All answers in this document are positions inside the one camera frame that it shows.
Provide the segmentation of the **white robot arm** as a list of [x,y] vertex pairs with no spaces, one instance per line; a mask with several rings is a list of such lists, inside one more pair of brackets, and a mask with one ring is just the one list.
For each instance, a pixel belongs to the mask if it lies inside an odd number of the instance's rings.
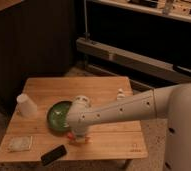
[[164,171],[191,171],[191,83],[156,88],[91,107],[78,96],[67,114],[74,136],[81,138],[92,125],[166,118]]

